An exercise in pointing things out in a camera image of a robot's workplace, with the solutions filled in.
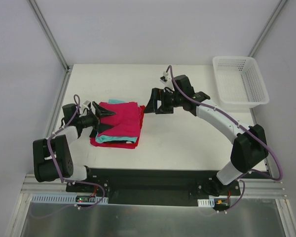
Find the white plastic basket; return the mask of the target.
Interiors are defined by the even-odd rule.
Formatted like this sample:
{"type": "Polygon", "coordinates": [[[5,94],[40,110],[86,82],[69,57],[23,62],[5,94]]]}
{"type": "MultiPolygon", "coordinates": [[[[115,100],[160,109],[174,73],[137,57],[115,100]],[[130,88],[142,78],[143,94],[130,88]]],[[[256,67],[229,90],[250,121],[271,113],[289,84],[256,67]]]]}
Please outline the white plastic basket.
{"type": "Polygon", "coordinates": [[[269,103],[269,95],[254,58],[216,56],[212,63],[223,109],[243,111],[269,103]]]}

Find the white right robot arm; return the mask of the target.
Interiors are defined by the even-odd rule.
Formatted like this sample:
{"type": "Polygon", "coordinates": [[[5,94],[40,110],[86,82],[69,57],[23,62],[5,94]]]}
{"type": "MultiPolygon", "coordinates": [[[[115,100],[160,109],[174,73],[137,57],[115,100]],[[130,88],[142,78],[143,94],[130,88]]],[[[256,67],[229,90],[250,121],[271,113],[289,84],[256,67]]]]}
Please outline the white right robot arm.
{"type": "Polygon", "coordinates": [[[216,106],[209,95],[195,92],[185,75],[175,77],[172,85],[163,89],[153,88],[144,112],[172,114],[174,108],[182,107],[211,124],[231,142],[230,161],[212,179],[202,184],[204,193],[215,197],[223,195],[233,181],[269,155],[265,148],[265,131],[258,124],[241,128],[239,121],[216,106]]]}

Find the red t shirt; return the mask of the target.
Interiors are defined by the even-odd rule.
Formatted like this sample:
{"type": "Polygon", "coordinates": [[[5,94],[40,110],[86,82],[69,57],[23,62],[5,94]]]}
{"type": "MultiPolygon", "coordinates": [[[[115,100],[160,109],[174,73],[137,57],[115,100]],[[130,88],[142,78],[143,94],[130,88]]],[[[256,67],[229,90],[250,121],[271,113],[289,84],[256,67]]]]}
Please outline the red t shirt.
{"type": "MultiPolygon", "coordinates": [[[[140,125],[140,132],[143,126],[143,120],[144,120],[144,109],[146,107],[144,105],[139,106],[139,125],[140,125]]],[[[137,137],[136,142],[130,142],[130,141],[109,141],[104,143],[98,143],[96,141],[96,138],[90,138],[90,144],[94,147],[104,147],[104,148],[121,148],[121,149],[135,149],[138,146],[140,140],[140,136],[137,137]]]]}

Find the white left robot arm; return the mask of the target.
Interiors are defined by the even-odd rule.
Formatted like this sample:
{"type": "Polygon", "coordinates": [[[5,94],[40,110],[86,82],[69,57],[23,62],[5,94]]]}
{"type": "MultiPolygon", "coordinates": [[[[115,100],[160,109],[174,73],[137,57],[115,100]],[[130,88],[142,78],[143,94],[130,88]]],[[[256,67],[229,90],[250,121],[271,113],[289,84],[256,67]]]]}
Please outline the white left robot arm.
{"type": "Polygon", "coordinates": [[[95,181],[87,175],[87,167],[74,167],[70,143],[77,140],[86,128],[92,128],[90,138],[113,128],[104,123],[104,118],[115,116],[116,112],[105,109],[94,101],[87,101],[82,106],[84,109],[80,112],[77,104],[64,105],[61,127],[50,137],[33,141],[34,175],[38,182],[66,179],[81,172],[77,186],[83,192],[94,188],[95,181]]]}

